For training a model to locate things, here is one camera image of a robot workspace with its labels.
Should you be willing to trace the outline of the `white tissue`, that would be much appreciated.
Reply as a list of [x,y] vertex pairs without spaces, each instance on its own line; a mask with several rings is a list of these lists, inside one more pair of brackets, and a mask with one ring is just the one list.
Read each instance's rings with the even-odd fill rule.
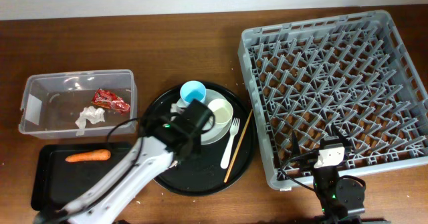
[[80,112],[79,118],[75,121],[75,124],[79,129],[85,129],[87,121],[91,124],[104,122],[104,113],[105,110],[103,108],[95,108],[93,106],[85,107],[83,111]]

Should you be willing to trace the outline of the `light blue cup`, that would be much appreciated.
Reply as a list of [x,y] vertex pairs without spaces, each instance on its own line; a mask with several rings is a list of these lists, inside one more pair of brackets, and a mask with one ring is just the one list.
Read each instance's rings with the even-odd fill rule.
[[180,97],[185,106],[188,106],[193,100],[204,103],[206,94],[206,87],[196,80],[185,82],[180,89]]

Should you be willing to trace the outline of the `orange carrot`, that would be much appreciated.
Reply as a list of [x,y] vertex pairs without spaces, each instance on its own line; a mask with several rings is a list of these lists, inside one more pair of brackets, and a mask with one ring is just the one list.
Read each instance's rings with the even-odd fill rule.
[[106,149],[94,150],[91,152],[83,152],[73,154],[66,157],[66,162],[84,162],[84,161],[104,161],[111,157],[111,152]]

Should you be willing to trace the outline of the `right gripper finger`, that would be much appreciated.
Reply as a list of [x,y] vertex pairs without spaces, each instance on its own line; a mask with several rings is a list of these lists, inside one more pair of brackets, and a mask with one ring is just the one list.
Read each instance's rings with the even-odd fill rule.
[[301,155],[298,138],[295,131],[292,131],[292,158]]
[[335,127],[334,124],[331,124],[331,130],[332,130],[332,133],[339,138],[340,142],[343,144],[344,147],[350,146],[350,142],[347,140],[347,138],[344,135],[340,133],[340,131],[337,129],[337,127]]

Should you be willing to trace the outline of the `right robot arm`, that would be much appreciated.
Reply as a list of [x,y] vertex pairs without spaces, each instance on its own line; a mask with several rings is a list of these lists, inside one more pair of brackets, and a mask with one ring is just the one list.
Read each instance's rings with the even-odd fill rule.
[[291,161],[313,176],[313,191],[323,212],[315,218],[316,223],[361,223],[366,183],[358,177],[339,175],[338,167],[347,160],[352,146],[334,125],[331,132],[331,136],[320,141],[318,148],[304,154],[293,132]]

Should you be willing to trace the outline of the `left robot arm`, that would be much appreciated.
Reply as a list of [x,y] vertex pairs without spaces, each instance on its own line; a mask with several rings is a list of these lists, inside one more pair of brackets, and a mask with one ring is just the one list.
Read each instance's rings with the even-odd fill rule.
[[113,223],[151,180],[201,152],[214,113],[193,100],[182,112],[137,118],[138,138],[126,156],[93,187],[60,210],[46,207],[34,223]]

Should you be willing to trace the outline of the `red snack wrapper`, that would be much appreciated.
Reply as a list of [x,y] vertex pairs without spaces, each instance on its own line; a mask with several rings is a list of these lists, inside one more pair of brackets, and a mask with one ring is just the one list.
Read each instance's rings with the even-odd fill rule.
[[96,90],[91,101],[92,104],[117,111],[121,114],[130,112],[130,104],[125,102],[120,96],[115,93],[99,88]]

